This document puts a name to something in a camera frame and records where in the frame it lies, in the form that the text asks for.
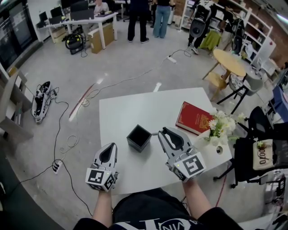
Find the small black container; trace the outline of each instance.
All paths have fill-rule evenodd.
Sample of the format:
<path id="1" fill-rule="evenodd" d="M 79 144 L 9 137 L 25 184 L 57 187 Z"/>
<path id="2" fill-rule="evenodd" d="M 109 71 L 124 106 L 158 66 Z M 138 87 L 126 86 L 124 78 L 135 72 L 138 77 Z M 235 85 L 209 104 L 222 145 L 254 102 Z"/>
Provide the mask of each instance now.
<path id="1" fill-rule="evenodd" d="M 128 144 L 138 152 L 142 152 L 145 146 L 149 143 L 151 136 L 152 134 L 146 129 L 142 128 L 140 125 L 136 125 L 132 132 L 127 136 L 127 141 Z"/>

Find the person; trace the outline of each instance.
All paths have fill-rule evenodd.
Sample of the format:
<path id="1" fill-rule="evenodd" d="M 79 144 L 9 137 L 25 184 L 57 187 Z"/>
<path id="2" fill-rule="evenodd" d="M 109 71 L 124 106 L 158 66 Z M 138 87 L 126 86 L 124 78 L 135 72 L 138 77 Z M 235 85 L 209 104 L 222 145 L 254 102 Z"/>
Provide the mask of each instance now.
<path id="1" fill-rule="evenodd" d="M 151 11 L 153 13 L 153 23 L 152 25 L 150 26 L 150 28 L 154 28 L 154 25 L 155 25 L 155 19 L 156 19 L 156 9 L 157 9 L 157 4 L 156 2 L 152 2 L 152 5 L 151 5 Z"/>
<path id="2" fill-rule="evenodd" d="M 97 15 L 102 11 L 104 12 L 109 11 L 109 7 L 106 2 L 102 2 L 102 0 L 95 0 L 95 3 L 96 3 L 96 6 L 94 9 L 94 15 Z"/>
<path id="3" fill-rule="evenodd" d="M 239 13 L 237 9 L 230 8 L 229 6 L 225 7 L 224 11 L 224 17 L 223 20 L 220 23 L 220 30 L 222 32 L 221 40 L 218 45 L 218 49 L 221 50 L 228 50 L 229 45 L 232 43 L 233 39 L 233 31 L 232 31 L 232 25 L 234 22 L 234 12 Z"/>
<path id="4" fill-rule="evenodd" d="M 156 20 L 153 29 L 154 37 L 164 38 L 167 31 L 168 20 L 171 12 L 170 5 L 174 5 L 173 0 L 153 0 L 157 4 Z"/>
<path id="5" fill-rule="evenodd" d="M 199 4 L 202 4 L 202 1 L 203 1 L 203 0 L 196 0 L 196 1 L 195 1 L 194 5 L 193 5 L 193 7 L 192 7 L 191 16 L 190 16 L 190 18 L 189 18 L 190 21 L 191 21 L 191 18 L 192 18 L 193 14 L 194 14 L 194 11 L 195 11 L 196 7 L 197 7 Z M 206 24 L 205 29 L 204 29 L 202 35 L 201 35 L 200 37 L 196 38 L 196 40 L 194 41 L 194 46 L 192 47 L 192 50 L 193 50 L 194 53 L 197 54 L 197 55 L 199 54 L 199 52 L 198 52 L 198 47 L 201 45 L 203 38 L 205 37 L 205 35 L 206 35 L 207 32 L 208 32 L 210 20 L 211 20 L 212 17 L 215 17 L 215 16 L 216 16 L 216 13 L 217 13 L 217 7 L 216 7 L 215 4 L 212 4 L 212 5 L 210 6 L 210 9 L 211 9 L 211 15 L 210 15 L 210 17 L 207 19 L 207 21 L 206 21 L 206 23 L 205 23 L 205 24 Z M 191 46 L 193 40 L 194 40 L 194 37 L 192 37 L 192 36 L 189 34 L 188 46 Z"/>
<path id="6" fill-rule="evenodd" d="M 140 42 L 149 42 L 146 37 L 146 22 L 149 13 L 148 0 L 130 0 L 130 20 L 128 26 L 128 41 L 132 42 L 135 37 L 135 24 L 139 17 L 140 21 Z"/>
<path id="7" fill-rule="evenodd" d="M 162 189 L 131 194 L 112 213 L 111 193 L 99 192 L 92 218 L 80 219 L 74 230 L 212 230 L 242 228 L 221 208 L 212 208 L 196 180 L 183 184 L 189 211 Z"/>

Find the wooden round table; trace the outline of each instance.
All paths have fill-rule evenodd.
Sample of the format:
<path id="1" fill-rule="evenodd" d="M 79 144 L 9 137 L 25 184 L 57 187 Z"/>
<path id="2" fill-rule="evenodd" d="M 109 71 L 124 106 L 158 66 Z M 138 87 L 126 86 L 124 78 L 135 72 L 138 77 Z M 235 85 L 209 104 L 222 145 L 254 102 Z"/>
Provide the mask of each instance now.
<path id="1" fill-rule="evenodd" d="M 218 64 L 221 64 L 226 69 L 226 73 L 221 77 L 219 77 L 218 74 L 215 73 L 211 74 L 211 78 L 214 78 L 213 83 L 215 82 L 218 83 L 215 84 L 218 87 L 218 89 L 213 96 L 214 98 L 219 93 L 220 90 L 226 88 L 226 79 L 230 76 L 231 73 L 234 73 L 239 77 L 245 77 L 246 71 L 245 67 L 242 66 L 242 64 L 229 52 L 220 49 L 215 49 L 213 50 L 213 55 L 214 58 L 217 60 L 217 63 L 212 67 L 210 71 L 207 72 L 207 74 L 202 78 L 202 80 L 204 80 L 209 75 L 209 73 L 212 73 L 212 70 L 214 70 Z"/>

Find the white cable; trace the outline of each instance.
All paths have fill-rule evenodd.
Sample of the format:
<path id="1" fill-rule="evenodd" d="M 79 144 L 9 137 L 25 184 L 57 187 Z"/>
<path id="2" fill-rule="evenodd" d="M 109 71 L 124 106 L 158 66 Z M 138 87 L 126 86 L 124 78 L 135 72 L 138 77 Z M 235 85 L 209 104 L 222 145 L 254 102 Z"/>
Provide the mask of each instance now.
<path id="1" fill-rule="evenodd" d="M 78 131 L 78 137 L 75 136 L 75 135 L 70 135 L 70 136 L 68 136 L 68 138 L 67 138 L 67 146 L 68 146 L 69 148 L 68 148 L 66 151 L 65 151 L 64 148 L 62 148 L 62 147 L 59 149 L 60 152 L 61 152 L 62 154 L 64 154 L 64 156 L 63 156 L 63 158 L 62 158 L 61 160 L 63 161 L 63 160 L 65 159 L 65 157 L 66 157 L 66 153 L 67 153 L 68 151 L 70 151 L 72 148 L 74 148 L 74 147 L 79 143 L 79 141 L 80 141 L 80 131 L 79 131 L 79 128 L 78 128 L 78 111 L 80 110 L 80 108 L 81 108 L 82 106 L 83 106 L 83 107 L 88 107 L 88 106 L 90 105 L 90 100 L 93 99 L 94 97 L 96 97 L 96 96 L 100 93 L 100 91 L 101 91 L 102 89 L 104 89 L 104 88 L 108 88 L 108 87 L 111 87 L 111 86 L 114 86 L 114 85 L 118 85 L 118 84 L 120 84 L 120 83 L 122 83 L 122 82 L 124 82 L 124 81 L 137 79 L 137 78 L 139 78 L 139 77 L 141 77 L 141 76 L 143 76 L 143 75 L 151 72 L 152 70 L 155 70 L 156 68 L 161 67 L 162 64 L 163 64 L 163 62 L 165 61 L 165 59 L 162 61 L 161 65 L 159 65 L 159 66 L 157 66 L 157 67 L 154 67 L 154 68 L 152 68 L 152 69 L 144 72 L 143 74 L 141 74 L 141 75 L 139 75 L 139 76 L 137 76 L 137 77 L 128 78 L 128 79 L 122 80 L 122 81 L 120 81 L 120 82 L 118 82 L 118 83 L 116 83 L 116 84 L 112 84 L 112 85 L 105 86 L 105 87 L 103 87 L 103 88 L 101 88 L 101 89 L 92 90 L 92 91 L 81 101 L 81 104 L 80 104 L 80 106 L 79 106 L 79 108 L 78 108 L 78 110 L 77 110 L 77 112 L 76 112 L 76 128 L 77 128 L 77 131 Z M 95 91 L 97 91 L 97 93 L 96 93 L 95 95 L 89 97 L 89 96 L 91 95 L 91 93 L 93 93 L 93 92 L 95 92 Z M 69 143 L 68 143 L 68 141 L 69 141 L 69 139 L 70 139 L 71 137 L 75 137 L 75 138 L 76 138 L 76 141 L 75 141 L 75 143 L 74 143 L 73 145 L 69 145 Z"/>

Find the vacuum cleaner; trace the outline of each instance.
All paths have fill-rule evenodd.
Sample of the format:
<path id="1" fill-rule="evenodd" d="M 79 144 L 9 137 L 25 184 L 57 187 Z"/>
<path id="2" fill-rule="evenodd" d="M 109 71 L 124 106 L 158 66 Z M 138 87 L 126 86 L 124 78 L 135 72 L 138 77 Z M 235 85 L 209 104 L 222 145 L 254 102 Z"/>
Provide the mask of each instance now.
<path id="1" fill-rule="evenodd" d="M 52 92 L 53 98 L 51 98 L 51 83 L 49 81 L 37 88 L 31 108 L 31 115 L 36 123 L 40 123 L 46 117 L 51 100 L 57 96 L 55 90 L 52 90 Z"/>
<path id="2" fill-rule="evenodd" d="M 234 38 L 232 39 L 232 51 L 234 54 L 241 52 L 243 37 L 245 35 L 245 26 L 242 19 L 237 18 L 232 24 L 232 32 Z"/>
<path id="3" fill-rule="evenodd" d="M 65 46 L 70 50 L 70 54 L 74 55 L 84 49 L 86 39 L 78 33 L 68 35 Z"/>
<path id="4" fill-rule="evenodd" d="M 213 1 L 201 0 L 197 5 L 194 12 L 194 19 L 191 22 L 190 35 L 194 38 L 198 38 L 202 35 L 206 27 L 206 21 L 211 16 L 210 6 Z"/>

